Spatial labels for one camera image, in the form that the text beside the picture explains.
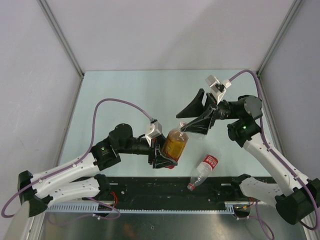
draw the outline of white wall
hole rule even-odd
[[[85,71],[252,69],[293,0],[48,0]]]
[[[80,82],[35,0],[0,7],[0,206],[18,174],[51,168]],[[18,199],[7,214],[20,206]],[[0,217],[0,239],[9,219]]]
[[[305,1],[262,74],[287,158],[320,178],[320,1]]]

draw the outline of white tabletop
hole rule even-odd
[[[118,98],[132,102],[162,124],[165,136],[178,126],[181,119],[176,114],[184,109],[203,88],[210,91],[205,79],[209,75],[220,80],[229,79],[239,70],[154,70],[154,71],[88,71],[85,73],[60,164],[83,154],[90,143],[93,112],[96,104],[105,98]],[[227,89],[224,99],[236,101],[242,95],[257,95],[251,75],[244,73]],[[271,139],[266,118],[266,135]],[[235,120],[217,120],[207,136],[199,139],[191,135],[185,150],[174,169],[152,169],[144,155],[121,154],[121,162],[102,173],[112,177],[187,177],[192,169],[214,148],[221,152],[221,159],[211,177],[270,176],[262,165],[228,137],[227,124]],[[127,123],[133,136],[145,133],[149,120],[135,108],[118,103],[100,105],[95,124],[94,144],[105,139],[116,125]]]

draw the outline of bottle label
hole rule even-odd
[[[218,164],[218,159],[216,159],[214,156],[207,155],[205,156],[203,162],[209,164],[213,170],[215,166]]]

